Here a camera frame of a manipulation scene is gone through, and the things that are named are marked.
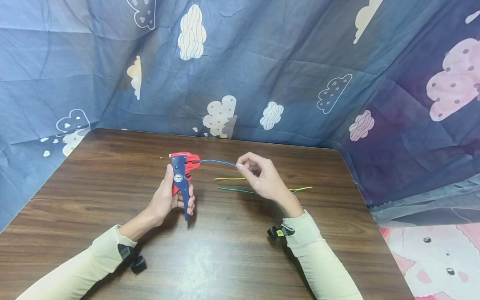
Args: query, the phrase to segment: person's right hand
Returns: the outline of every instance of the person's right hand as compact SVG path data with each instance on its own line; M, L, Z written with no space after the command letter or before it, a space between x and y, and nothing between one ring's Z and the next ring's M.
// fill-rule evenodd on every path
M239 157L237 169L260 196L275 201L287 217L303 214L297 197L286 187L270 159L249 152Z

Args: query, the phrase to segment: person's left hand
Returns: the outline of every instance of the person's left hand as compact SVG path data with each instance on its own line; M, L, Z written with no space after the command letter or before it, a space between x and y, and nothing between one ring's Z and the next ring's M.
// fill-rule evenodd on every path
M172 165L168 164L165 178L163 178L160 186L153 195L152 201L146 208L146 211L152 214L155 218L156 226L160 226L163 223L163 220L173 208L184 208L181 192L172 195L172 185L173 167ZM193 209L195 208L193 185L189 182L188 187L188 195L190 196L190 198L188 200L187 214L193 216Z

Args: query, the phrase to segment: black wrist mount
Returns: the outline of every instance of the black wrist mount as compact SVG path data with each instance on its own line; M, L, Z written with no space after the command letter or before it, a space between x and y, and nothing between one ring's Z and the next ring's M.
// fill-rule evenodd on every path
M135 274L138 274L147 268L144 257L137 255L133 247L118 244L117 248L122 260L130 265L130 269L132 269Z
M295 230L280 225L279 227L277 226L272 226L267 230L268 235L272 238L272 240L276 240L279 237L287 237L295 233Z

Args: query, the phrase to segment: blue wire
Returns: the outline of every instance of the blue wire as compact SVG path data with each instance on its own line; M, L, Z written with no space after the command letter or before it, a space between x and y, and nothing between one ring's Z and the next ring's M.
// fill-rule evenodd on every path
M232 164L232 163L229 163L229 162L227 162L227 161L214 160L214 159L204 159L204 160L201 160L200 162L203 163L204 161L214 161L214 162L216 162L216 163L228 164L228 165L231 165L231 166L234 166L234 167L237 166L237 165Z

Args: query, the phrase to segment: yellow wire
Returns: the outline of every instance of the yellow wire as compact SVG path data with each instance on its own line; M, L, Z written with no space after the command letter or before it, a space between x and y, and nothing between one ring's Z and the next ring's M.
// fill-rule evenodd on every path
M311 189L312 187L313 187L313 186L307 186L307 187L305 187L305 188L289 189L289 190L291 190L291 191L293 191L293 192L294 192L294 191L302 191L302 190L306 190L306 189Z
M215 180L245 180L245 178L215 178ZM299 188L299 189L289 189L291 191L301 191L301 190L306 190L306 189L311 189L313 186L307 186L304 188Z

